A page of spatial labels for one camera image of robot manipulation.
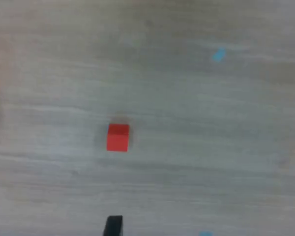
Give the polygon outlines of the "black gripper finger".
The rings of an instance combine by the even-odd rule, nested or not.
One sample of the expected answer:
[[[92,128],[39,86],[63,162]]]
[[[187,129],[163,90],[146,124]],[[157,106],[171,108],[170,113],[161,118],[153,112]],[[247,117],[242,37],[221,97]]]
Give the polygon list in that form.
[[[123,236],[122,215],[111,215],[107,217],[103,236]]]

